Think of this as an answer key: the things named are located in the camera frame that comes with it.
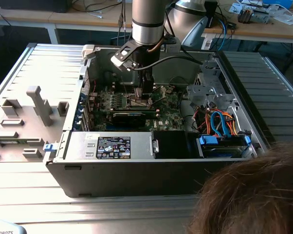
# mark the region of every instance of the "blue clip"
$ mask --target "blue clip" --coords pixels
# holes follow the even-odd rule
[[[249,146],[251,143],[252,143],[252,141],[250,140],[250,137],[249,136],[245,136],[245,142],[246,142],[246,144]]]
[[[44,146],[44,151],[45,152],[55,152],[58,149],[58,144],[46,144]]]
[[[218,140],[215,136],[203,135],[200,137],[201,145],[218,145]]]

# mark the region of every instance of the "power cable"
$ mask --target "power cable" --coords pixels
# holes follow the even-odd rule
[[[109,8],[109,7],[117,6],[117,5],[121,4],[121,2],[119,2],[119,3],[113,4],[113,5],[109,5],[109,6],[102,7],[102,8],[100,8],[100,9],[95,9],[95,10],[91,10],[91,11],[87,11],[87,10],[82,11],[82,10],[79,10],[79,9],[77,9],[77,8],[74,7],[74,4],[77,3],[78,1],[80,1],[80,0],[75,0],[74,2],[72,2],[72,8],[73,8],[75,11],[86,12],[86,13],[87,13],[87,12],[94,12],[94,11],[101,11],[101,10],[107,9],[107,8]]]
[[[173,37],[176,37],[176,35],[175,35],[175,33],[174,33],[174,30],[172,29],[172,26],[171,26],[171,23],[170,23],[170,20],[169,20],[169,17],[168,17],[168,13],[167,13],[167,11],[165,11],[165,14],[166,14],[167,23],[168,23],[169,29],[170,29],[170,31],[171,31],[171,34],[172,34]],[[192,55],[190,55],[190,54],[184,49],[184,47],[183,47],[182,45],[180,46],[180,49],[181,49],[186,55],[188,55],[188,56],[191,57],[192,59],[195,59]]]
[[[288,70],[288,68],[291,66],[291,64],[293,63],[293,51],[290,53],[290,55],[289,55],[289,57],[288,57],[288,59],[287,59],[287,61],[286,61],[286,63],[285,63],[285,65],[284,65],[284,67],[283,67],[283,69],[282,69],[282,73],[284,74],[287,70]]]
[[[185,59],[185,60],[188,60],[188,61],[191,61],[191,62],[194,62],[194,63],[197,63],[197,64],[200,64],[202,65],[203,63],[201,61],[198,61],[196,59],[193,59],[191,57],[187,57],[187,56],[178,56],[178,55],[174,55],[174,56],[169,56],[169,57],[166,57],[166,58],[162,58],[161,60],[158,60],[156,61],[155,63],[152,63],[151,65],[149,66],[146,66],[146,67],[141,67],[141,68],[132,68],[133,71],[142,71],[142,70],[146,70],[148,68],[151,68],[161,62],[164,62],[166,60],[169,60],[169,59]]]

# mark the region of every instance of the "white cable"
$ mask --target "white cable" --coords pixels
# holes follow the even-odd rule
[[[90,12],[87,12],[89,15],[92,15],[92,16],[96,16],[96,17],[98,17],[98,18],[100,18],[100,19],[102,19],[103,17],[102,16],[99,16],[99,15],[94,15],[94,14],[92,14],[92,13],[90,13]]]

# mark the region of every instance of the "slotted metal surface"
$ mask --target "slotted metal surface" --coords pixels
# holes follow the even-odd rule
[[[293,88],[259,53],[225,52],[276,141],[293,142]]]

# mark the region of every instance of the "warning label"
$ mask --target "warning label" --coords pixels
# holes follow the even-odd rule
[[[97,159],[130,159],[130,137],[99,137]]]

